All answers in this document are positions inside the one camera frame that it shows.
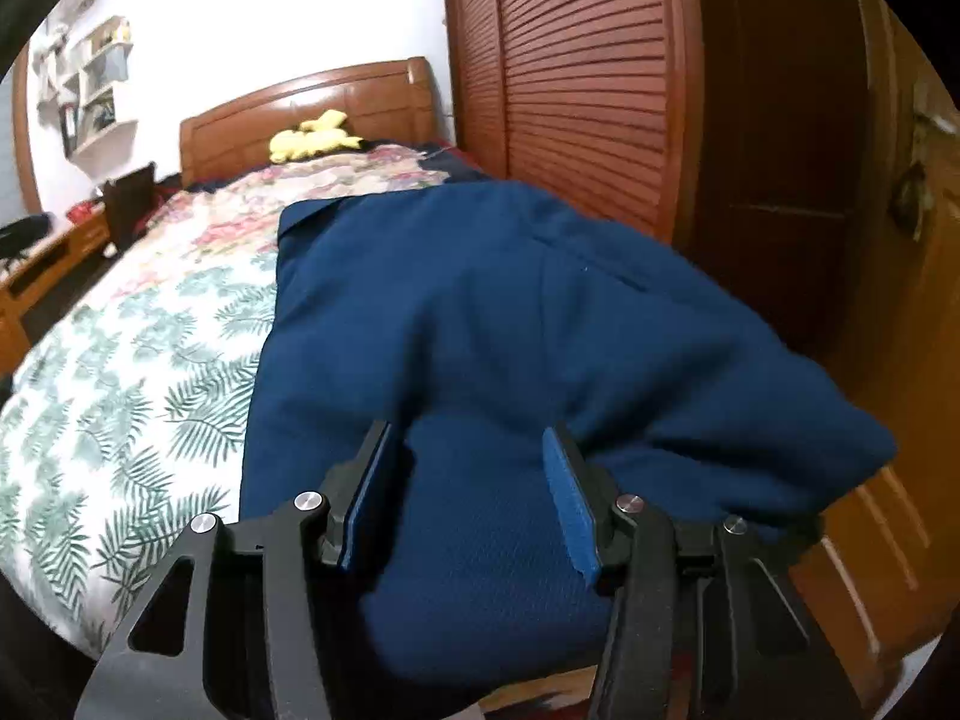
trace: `blue cloth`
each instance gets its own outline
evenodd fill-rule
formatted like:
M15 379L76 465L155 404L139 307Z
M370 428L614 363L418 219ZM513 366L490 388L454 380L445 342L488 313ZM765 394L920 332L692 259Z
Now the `blue cloth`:
M817 512L894 455L817 365L678 255L521 183L297 203L277 285L242 517L317 488L375 418L405 430L389 560L360 597L328 599L343 605L337 659L381 690L379 714L390 691L415 716L424 696L598 651L610 605L566 555L548 425L621 490L712 521Z

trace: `blue gripper pad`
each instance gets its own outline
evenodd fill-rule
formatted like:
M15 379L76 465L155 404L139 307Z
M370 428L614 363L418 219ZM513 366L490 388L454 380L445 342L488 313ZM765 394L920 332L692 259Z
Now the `blue gripper pad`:
M544 472L560 519L566 553L573 567L583 575L587 586L593 586L600 576L593 517L570 469L563 444L553 428L544 430Z
M339 563L344 571L354 570L364 556L371 554L371 543L376 537L377 522L382 517L392 479L391 469L396 465L399 433L395 425L387 425L344 522L344 550Z

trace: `leaf pattern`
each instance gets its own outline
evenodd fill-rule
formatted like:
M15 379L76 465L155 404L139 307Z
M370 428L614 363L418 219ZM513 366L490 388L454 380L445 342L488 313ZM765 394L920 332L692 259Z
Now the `leaf pattern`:
M11 560L16 546L20 516L20 485L10 479L10 450L0 442L0 565Z
M67 350L59 333L59 328L54 328L48 336L48 346L42 355L32 358L32 362L26 368L23 375L24 386L30 386L33 389L45 389L45 391L55 391L56 380L59 379L67 364Z
M16 395L7 401L7 408L3 412L3 418L0 419L0 436L6 436L8 432L16 430L23 424L26 405L26 401Z
M41 456L50 454L54 444L64 435L72 403L72 400L61 402L51 399L50 404L27 429L22 446L27 460L39 460Z
M210 365L220 358L220 353L205 343L191 343L190 346L178 346L172 350L171 354L175 370L193 370L196 367Z
M113 630L107 627L107 620L97 621L93 615L81 613L80 635L83 637L86 649L99 658L107 649L110 638L113 636Z
M274 323L277 284L248 287L216 314L223 323L221 335L232 338L244 333L265 336Z
M189 298L205 295L210 290L219 293L231 275L232 269L225 266L197 271L195 274L189 274L181 283L176 285L176 292L178 295L189 296Z
M253 264L264 272L271 274L277 270L277 251L261 251L253 258Z
M73 618L78 618L86 591L89 536L80 526L83 493L47 491L31 504L24 525L27 552L35 579Z
M102 312L94 311L89 306L82 305L70 316L70 326L75 333L89 333L97 326L97 319Z
M116 354L119 346L119 333L109 336L100 328L94 330L90 334L89 346L77 358L77 369L73 377L80 381L96 380L107 368L107 363Z
M59 470L59 463L53 455L43 455L34 471L34 484L38 490L45 493L59 494L64 474Z
M243 443L259 352L217 362L171 388L168 421L176 424L171 454L216 466Z
M110 489L128 501L150 503L167 496L173 478L173 474L163 470L160 453L150 446L136 455L127 453L120 458Z
M159 296L160 287L149 287L146 290L127 295L126 298L120 301L120 305L117 307L117 314L120 319L128 319L136 314L148 316L152 307L157 303Z
M190 338L196 327L197 321L189 312L173 314L158 309L152 314L150 324L134 336L133 359L152 360L173 351Z
M93 568L103 567L104 579L116 585L112 598L117 604L116 622L190 520L204 512L221 512L226 497L224 490L207 488L176 501L166 495L148 497L113 513L104 524L96 550L100 561Z
M141 380L128 389L108 389L77 420L77 457L100 467L111 463L139 437L151 416Z

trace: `wooden desk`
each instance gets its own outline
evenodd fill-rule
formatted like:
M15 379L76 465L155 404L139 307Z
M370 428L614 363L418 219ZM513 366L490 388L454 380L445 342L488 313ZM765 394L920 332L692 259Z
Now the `wooden desk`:
M102 212L42 242L13 272L0 276L0 373L13 373L31 347L109 267Z

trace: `red object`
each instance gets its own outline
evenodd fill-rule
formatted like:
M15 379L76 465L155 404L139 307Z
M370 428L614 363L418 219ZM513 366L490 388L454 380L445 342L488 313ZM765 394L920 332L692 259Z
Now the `red object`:
M143 217L138 220L135 225L133 225L133 234L139 237L146 232L147 224L150 223L150 220L154 217L157 211L159 211L163 207L163 204L165 204L167 200L171 199L171 197L174 196L174 194L176 194L178 191L179 186L163 186L161 184L155 185L154 203L152 204L150 211L147 212L146 215L143 215Z
M88 220L93 216L93 210L96 208L99 200L81 200L76 205L70 206L70 210L66 212L66 218L68 218L74 224L80 224L82 221Z

